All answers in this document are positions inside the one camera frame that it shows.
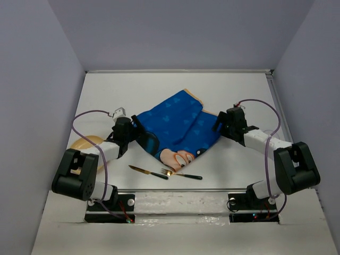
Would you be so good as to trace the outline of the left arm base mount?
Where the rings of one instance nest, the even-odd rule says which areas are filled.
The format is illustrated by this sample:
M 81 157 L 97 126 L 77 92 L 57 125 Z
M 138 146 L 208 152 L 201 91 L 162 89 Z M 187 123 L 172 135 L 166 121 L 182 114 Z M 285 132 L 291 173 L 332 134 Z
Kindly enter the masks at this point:
M 88 201 L 84 221 L 87 223 L 135 223 L 135 194 L 118 193 L 114 198 L 103 201 L 102 204 Z

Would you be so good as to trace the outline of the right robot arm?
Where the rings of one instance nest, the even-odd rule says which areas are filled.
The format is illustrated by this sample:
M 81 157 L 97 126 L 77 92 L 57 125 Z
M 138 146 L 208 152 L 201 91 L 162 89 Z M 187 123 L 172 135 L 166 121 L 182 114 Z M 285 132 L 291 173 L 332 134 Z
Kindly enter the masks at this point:
M 320 183 L 321 178 L 308 145 L 274 138 L 256 126 L 248 126 L 243 109 L 220 112 L 213 131 L 265 157 L 266 179 L 247 186 L 245 204 L 257 208 L 264 199 L 291 195 Z

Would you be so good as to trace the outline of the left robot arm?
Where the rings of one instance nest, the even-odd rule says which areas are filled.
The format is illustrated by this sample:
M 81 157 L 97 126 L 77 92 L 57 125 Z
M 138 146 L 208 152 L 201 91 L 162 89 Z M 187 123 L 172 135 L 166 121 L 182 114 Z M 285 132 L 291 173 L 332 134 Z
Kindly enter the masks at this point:
M 107 210 L 116 207 L 118 191 L 108 184 L 107 163 L 121 158 L 132 141 L 139 142 L 151 154 L 157 152 L 159 141 L 135 115 L 129 118 L 115 113 L 112 119 L 112 132 L 102 143 L 95 144 L 84 137 L 92 147 L 65 151 L 52 182 L 54 193 L 82 201 L 94 200 Z

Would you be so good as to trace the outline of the blue cartoon placemat cloth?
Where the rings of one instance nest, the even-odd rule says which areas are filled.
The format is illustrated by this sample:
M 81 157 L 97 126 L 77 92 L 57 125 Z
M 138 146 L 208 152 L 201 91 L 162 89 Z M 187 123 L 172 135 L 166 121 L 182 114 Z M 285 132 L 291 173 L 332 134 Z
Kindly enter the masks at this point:
M 212 130 L 217 115 L 203 109 L 203 103 L 187 89 L 165 99 L 137 118 L 159 140 L 155 156 L 177 172 L 209 150 L 220 134 Z

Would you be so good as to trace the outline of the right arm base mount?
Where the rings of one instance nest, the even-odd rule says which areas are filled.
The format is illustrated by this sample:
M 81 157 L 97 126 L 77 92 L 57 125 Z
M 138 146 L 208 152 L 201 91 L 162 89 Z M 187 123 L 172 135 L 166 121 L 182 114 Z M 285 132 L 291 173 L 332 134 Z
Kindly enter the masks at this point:
M 279 223 L 276 202 L 268 199 L 251 200 L 244 193 L 229 193 L 226 202 L 230 223 Z

